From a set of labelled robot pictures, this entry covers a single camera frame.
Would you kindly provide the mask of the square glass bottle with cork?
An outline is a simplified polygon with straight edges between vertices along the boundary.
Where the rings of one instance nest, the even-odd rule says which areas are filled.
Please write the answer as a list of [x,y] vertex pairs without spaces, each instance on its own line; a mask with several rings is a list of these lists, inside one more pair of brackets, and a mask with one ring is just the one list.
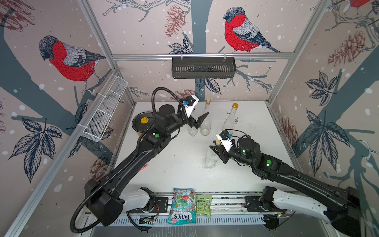
[[188,133],[190,136],[194,137],[198,133],[198,129],[196,127],[188,127]]

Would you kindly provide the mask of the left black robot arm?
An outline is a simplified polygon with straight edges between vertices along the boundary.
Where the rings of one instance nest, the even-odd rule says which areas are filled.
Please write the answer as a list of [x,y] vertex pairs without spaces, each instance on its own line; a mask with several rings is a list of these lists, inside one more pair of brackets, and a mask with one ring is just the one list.
[[[155,95],[160,90],[168,92],[173,96],[178,102],[177,109],[170,104],[165,104],[156,109]],[[75,210],[70,221],[72,233],[80,234],[86,232],[99,223],[103,226],[108,226],[117,220],[127,204],[126,200],[120,198],[122,191],[143,166],[160,154],[171,142],[173,139],[171,134],[180,131],[180,128],[186,124],[189,127],[200,128],[208,113],[203,114],[198,119],[191,116],[198,102],[199,98],[196,95],[180,99],[165,87],[158,87],[153,91],[151,99],[153,111],[152,123],[139,136],[136,148],[123,162],[99,181],[91,179],[86,183],[84,188],[85,199]],[[76,227],[76,219],[84,207],[87,207],[94,214],[97,221],[79,229]]]

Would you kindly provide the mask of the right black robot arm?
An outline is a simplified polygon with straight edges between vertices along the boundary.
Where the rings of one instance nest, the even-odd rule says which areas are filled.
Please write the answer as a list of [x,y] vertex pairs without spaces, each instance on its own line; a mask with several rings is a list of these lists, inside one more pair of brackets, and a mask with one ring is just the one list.
[[250,137],[238,141],[217,140],[210,149],[226,164],[229,160],[242,163],[262,180],[276,182],[303,194],[286,194],[273,187],[265,187],[260,202],[265,210],[272,206],[292,209],[329,221],[333,228],[350,237],[362,235],[363,220],[359,191],[323,183],[301,173],[280,159],[261,152],[261,147]]

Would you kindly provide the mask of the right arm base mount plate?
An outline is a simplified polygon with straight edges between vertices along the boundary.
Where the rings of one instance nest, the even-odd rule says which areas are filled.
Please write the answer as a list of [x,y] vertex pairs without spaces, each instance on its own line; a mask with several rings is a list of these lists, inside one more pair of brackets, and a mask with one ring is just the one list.
[[283,213],[284,209],[280,209],[273,203],[274,192],[277,188],[266,186],[260,196],[245,196],[245,208],[248,212],[275,212]]

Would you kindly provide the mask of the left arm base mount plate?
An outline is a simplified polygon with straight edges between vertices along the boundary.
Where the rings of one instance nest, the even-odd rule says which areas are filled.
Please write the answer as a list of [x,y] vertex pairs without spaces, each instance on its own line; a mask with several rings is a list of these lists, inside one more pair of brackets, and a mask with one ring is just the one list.
[[131,210],[131,213],[167,213],[168,197],[157,196],[157,194],[146,187],[141,187],[139,190],[145,192],[149,199],[144,207]]

